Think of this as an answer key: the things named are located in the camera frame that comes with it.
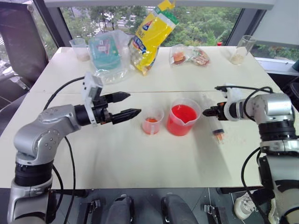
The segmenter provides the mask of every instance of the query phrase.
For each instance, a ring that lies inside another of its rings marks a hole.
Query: yellow snack bag
[[[129,43],[131,62],[143,75],[155,62],[160,44],[178,24],[177,18],[169,11],[174,7],[175,1],[160,3],[140,24]]]

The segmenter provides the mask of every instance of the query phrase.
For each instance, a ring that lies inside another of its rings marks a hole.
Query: plastic bag
[[[169,63],[182,64],[185,62],[193,62],[195,65],[206,66],[210,62],[209,56],[199,47],[185,46],[177,44],[171,47],[169,55]]]
[[[169,63],[182,64],[192,57],[192,49],[183,44],[177,44],[170,48]]]
[[[199,47],[193,47],[192,50],[193,50],[193,54],[191,57],[191,61],[194,64],[199,66],[206,66],[210,63],[209,56],[202,49],[200,49]]]
[[[143,75],[155,62],[160,44],[178,24],[177,18],[169,11],[175,7],[165,0],[160,3],[140,24],[129,44],[132,64]]]
[[[89,40],[90,56],[97,69],[95,75],[105,84],[122,81],[134,69],[128,57],[129,41],[130,37],[121,30],[98,33]]]

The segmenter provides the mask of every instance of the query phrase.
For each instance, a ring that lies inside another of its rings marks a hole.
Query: orange liquid
[[[176,105],[172,109],[173,114],[180,118],[184,123],[187,123],[190,120],[194,120],[197,118],[196,111],[186,105]],[[190,129],[192,128],[192,125],[190,126],[182,126],[173,121],[170,116],[168,116],[167,125],[166,125],[168,131],[176,136],[183,136],[187,134]]]
[[[156,119],[154,118],[146,118],[146,121],[147,122],[151,122],[151,123],[155,123],[155,122],[158,122]]]

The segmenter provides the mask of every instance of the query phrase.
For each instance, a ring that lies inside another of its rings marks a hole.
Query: black chair
[[[28,5],[0,2],[0,34],[12,69],[23,81],[33,86],[46,65],[48,57]],[[9,121],[28,91],[10,80],[0,82],[0,98],[12,103],[0,111],[0,120]],[[0,129],[6,122],[1,122]]]

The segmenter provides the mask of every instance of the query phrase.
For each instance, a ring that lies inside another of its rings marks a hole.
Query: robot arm
[[[203,114],[217,116],[219,120],[249,119],[244,112],[245,100],[238,98],[235,88],[225,91],[228,101]],[[299,222],[299,141],[291,100],[283,93],[263,94],[249,99],[245,109],[258,124],[260,148],[266,153],[258,161],[261,183],[273,190],[282,220],[296,224]]]
[[[90,123],[117,124],[132,119],[141,111],[128,109],[113,115],[107,110],[108,103],[122,101],[130,94],[117,92],[100,96],[101,83],[91,75],[86,75],[83,83],[85,105],[46,109],[35,121],[17,132],[14,145],[18,152],[8,205],[8,223],[39,224],[46,220],[53,161],[57,147],[66,135]]]

